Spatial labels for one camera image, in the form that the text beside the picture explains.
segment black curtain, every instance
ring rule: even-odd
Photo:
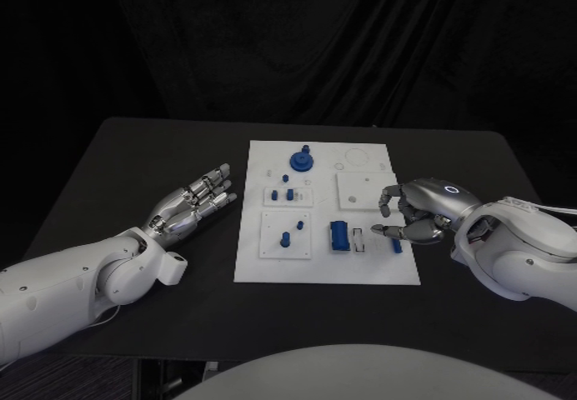
[[[495,130],[544,201],[577,206],[574,0],[4,7],[10,261],[109,116]]]

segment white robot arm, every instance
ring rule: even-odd
[[[176,285],[186,260],[164,248],[235,200],[223,164],[156,205],[143,228],[72,247],[0,272],[0,365],[86,328],[112,307],[138,300],[156,279]]]
[[[538,209],[575,214],[574,210],[512,197],[483,205],[454,183],[422,178],[385,187],[378,203],[385,218],[394,196],[407,226],[375,225],[375,233],[431,244],[453,230],[450,256],[495,293],[516,301],[548,298],[577,311],[577,232]]]

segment blue part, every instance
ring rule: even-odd
[[[333,250],[347,252],[350,250],[349,234],[345,221],[330,223],[330,245]]]
[[[394,252],[395,252],[396,254],[401,254],[401,253],[402,253],[401,240],[399,240],[399,239],[391,239],[391,240],[392,240],[392,249],[394,249]]]
[[[307,145],[304,145],[303,150],[291,155],[291,169],[300,173],[313,167],[314,160],[308,153],[310,148]]]
[[[291,234],[288,232],[283,233],[283,239],[280,240],[280,245],[287,248],[291,245]]]

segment white board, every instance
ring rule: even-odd
[[[310,147],[313,168],[307,172],[296,172],[290,166],[290,157],[300,151],[304,144]],[[369,178],[369,181],[358,181],[360,176],[356,176],[352,178],[352,189],[350,184],[345,183],[340,190],[342,196],[346,195],[346,191],[356,191],[359,202],[363,204],[360,209],[340,208],[337,173],[368,174],[362,178]],[[283,175],[288,175],[288,182],[283,182]],[[355,188],[358,183],[362,185],[366,183],[368,186]],[[375,223],[401,226],[405,224],[402,215],[395,209],[395,203],[391,217],[388,219],[381,217],[378,202],[384,188],[381,185],[385,183],[395,184],[396,179],[384,144],[251,141],[233,281],[238,283],[420,285],[409,244],[402,243],[402,254],[396,254],[391,239],[371,232],[371,226]],[[298,188],[308,189],[307,192],[313,198],[310,201],[298,202],[298,205],[297,202],[271,205],[268,195],[272,188],[278,189],[278,198],[288,188],[294,188],[294,192]],[[369,201],[372,196],[375,196],[373,208]],[[272,224],[268,221],[264,224],[267,212],[270,212]],[[277,212],[284,214],[272,217],[272,213]],[[308,252],[304,250],[306,245],[293,240],[290,247],[280,246],[285,227],[296,229],[294,218],[285,213],[308,215],[310,223],[306,224],[310,234]],[[347,223],[349,252],[334,252],[330,248],[332,221]],[[353,251],[353,228],[360,228],[363,232],[363,252]],[[262,242],[270,248],[268,251],[261,250]],[[267,258],[262,257],[261,251],[274,251],[278,255]],[[303,256],[307,253],[310,258],[285,257],[291,253],[303,253]]]

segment white round object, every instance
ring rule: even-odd
[[[469,362],[404,347],[310,347],[221,373],[177,400],[539,399],[555,397]]]

